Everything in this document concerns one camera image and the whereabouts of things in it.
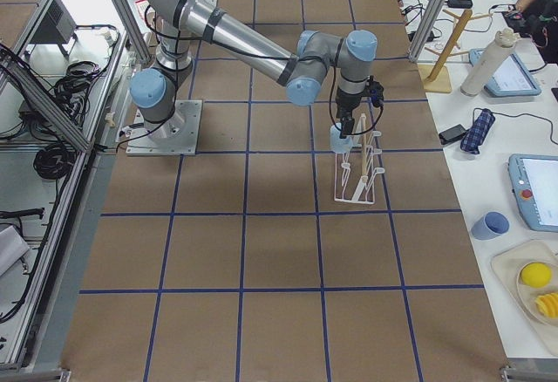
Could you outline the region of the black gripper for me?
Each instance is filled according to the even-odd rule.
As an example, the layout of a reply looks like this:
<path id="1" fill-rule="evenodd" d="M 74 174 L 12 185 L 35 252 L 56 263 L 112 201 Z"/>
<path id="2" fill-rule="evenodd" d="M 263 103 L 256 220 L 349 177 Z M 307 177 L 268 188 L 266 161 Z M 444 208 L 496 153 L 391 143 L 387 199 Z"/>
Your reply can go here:
<path id="1" fill-rule="evenodd" d="M 345 139 L 352 135 L 355 120 L 353 110 L 358 108 L 362 96 L 360 93 L 350 94 L 347 92 L 336 93 L 337 118 L 340 120 L 340 138 Z"/>

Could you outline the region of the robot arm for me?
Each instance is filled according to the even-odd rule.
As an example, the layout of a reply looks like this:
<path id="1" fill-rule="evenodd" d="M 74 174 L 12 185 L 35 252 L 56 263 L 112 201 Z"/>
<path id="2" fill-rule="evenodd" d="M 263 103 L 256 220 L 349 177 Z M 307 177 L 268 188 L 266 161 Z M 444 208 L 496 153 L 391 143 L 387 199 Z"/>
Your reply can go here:
<path id="1" fill-rule="evenodd" d="M 339 72 L 331 121 L 340 138 L 353 135 L 353 112 L 368 98 L 383 108 L 383 87 L 370 75 L 376 57 L 377 37 L 366 30 L 339 37 L 321 31 L 304 31 L 296 52 L 283 49 L 225 10 L 207 0 L 147 0 L 160 18 L 156 67 L 170 72 L 191 67 L 189 45 L 198 39 L 214 44 L 245 64 L 272 78 L 286 89 L 297 106 L 312 104 L 330 69 Z"/>

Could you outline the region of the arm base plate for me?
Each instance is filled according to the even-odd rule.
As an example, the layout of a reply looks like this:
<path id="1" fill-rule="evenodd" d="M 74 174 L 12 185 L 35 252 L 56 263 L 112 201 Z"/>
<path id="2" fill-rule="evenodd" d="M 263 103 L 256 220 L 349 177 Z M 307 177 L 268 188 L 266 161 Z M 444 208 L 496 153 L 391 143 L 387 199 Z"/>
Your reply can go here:
<path id="1" fill-rule="evenodd" d="M 174 156 L 195 155 L 201 121 L 203 102 L 197 100 L 177 100 L 174 116 L 159 129 L 146 136 L 156 127 L 147 123 L 131 131 L 126 154 L 129 156 Z"/>

